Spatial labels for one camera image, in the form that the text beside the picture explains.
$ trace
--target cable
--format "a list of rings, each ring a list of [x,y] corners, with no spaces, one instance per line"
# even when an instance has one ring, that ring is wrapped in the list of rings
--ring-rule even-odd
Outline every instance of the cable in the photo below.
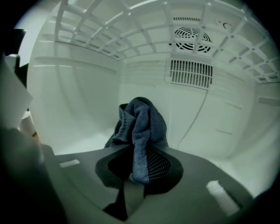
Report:
[[[192,124],[190,125],[190,127],[189,127],[188,130],[186,131],[185,135],[183,136],[183,138],[182,138],[181,141],[179,142],[178,147],[177,147],[177,150],[179,149],[179,146],[180,146],[181,142],[183,141],[183,139],[185,138],[185,136],[188,134],[188,132],[189,132],[190,129],[192,128],[194,122],[196,121],[196,119],[197,119],[197,117],[198,117],[198,115],[199,115],[199,113],[200,113],[200,111],[201,111],[201,108],[202,108],[203,105],[204,105],[204,102],[205,102],[205,100],[206,100],[206,96],[207,96],[208,92],[209,92],[209,90],[207,90],[207,92],[206,92],[206,94],[205,94],[205,97],[204,97],[204,99],[203,99],[203,102],[202,102],[202,104],[201,104],[201,106],[200,106],[200,109],[199,109],[198,113],[196,114],[196,117],[194,118]]]

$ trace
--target black mesh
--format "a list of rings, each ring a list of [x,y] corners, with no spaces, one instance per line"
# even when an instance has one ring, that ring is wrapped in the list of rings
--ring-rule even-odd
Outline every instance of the black mesh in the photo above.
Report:
[[[163,177],[169,171],[169,161],[159,153],[147,148],[146,155],[150,181]]]

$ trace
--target vent grille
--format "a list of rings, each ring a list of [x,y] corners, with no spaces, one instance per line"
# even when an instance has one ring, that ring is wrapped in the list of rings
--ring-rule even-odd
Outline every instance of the vent grille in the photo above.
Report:
[[[197,21],[199,22],[200,19],[198,18],[191,18],[191,17],[173,17],[174,21]]]
[[[198,33],[199,33],[199,29],[198,28],[190,28],[190,27],[181,27],[178,30],[175,31],[175,36],[179,37],[179,38],[188,38],[188,39],[193,39],[196,40]],[[210,37],[204,33],[202,40],[204,41],[209,41]],[[179,47],[180,49],[186,49],[186,50],[194,50],[195,45],[194,44],[187,44],[187,43],[176,43],[177,47]],[[198,51],[202,51],[204,53],[207,53],[208,51],[210,51],[210,47],[208,46],[199,46]]]
[[[209,89],[212,84],[213,67],[186,60],[171,60],[170,83]]]

